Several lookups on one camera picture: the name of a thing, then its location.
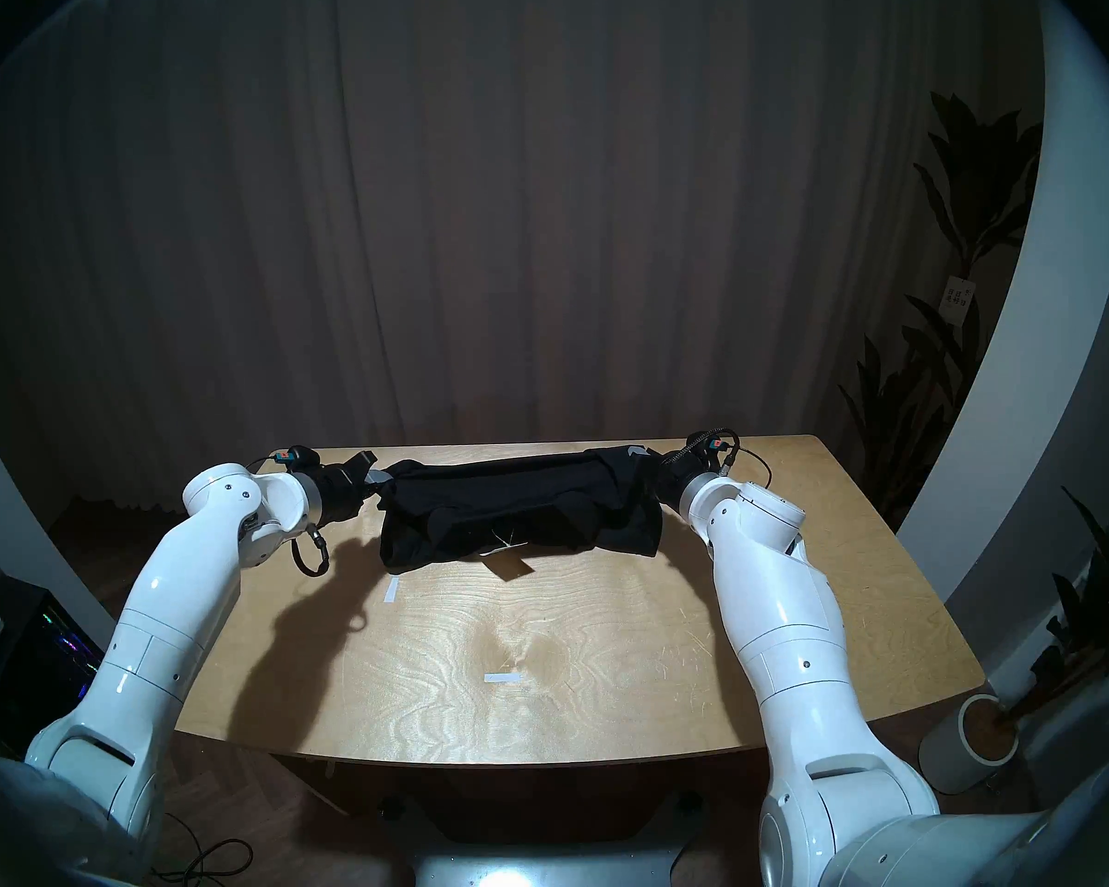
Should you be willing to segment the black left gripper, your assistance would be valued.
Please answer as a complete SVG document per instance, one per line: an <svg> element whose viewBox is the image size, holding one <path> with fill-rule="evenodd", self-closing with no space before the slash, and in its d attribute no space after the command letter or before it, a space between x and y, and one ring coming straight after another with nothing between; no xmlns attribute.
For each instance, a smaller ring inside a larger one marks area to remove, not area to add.
<svg viewBox="0 0 1109 887"><path fill-rule="evenodd" d="M365 501L380 495L395 480L393 475L375 467L376 461L372 450L360 450L344 462L318 468L321 528L356 517Z"/></svg>

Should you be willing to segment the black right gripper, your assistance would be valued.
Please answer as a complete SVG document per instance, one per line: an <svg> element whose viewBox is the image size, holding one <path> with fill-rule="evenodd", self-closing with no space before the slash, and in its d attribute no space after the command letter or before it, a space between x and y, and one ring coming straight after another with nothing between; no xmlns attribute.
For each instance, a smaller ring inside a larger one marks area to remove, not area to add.
<svg viewBox="0 0 1109 887"><path fill-rule="evenodd" d="M625 456L641 462L654 462L654 451L647 445L628 445ZM700 475L705 475L705 452L694 448L680 448L665 453L652 473L652 490L661 504L679 509L686 487Z"/></svg>

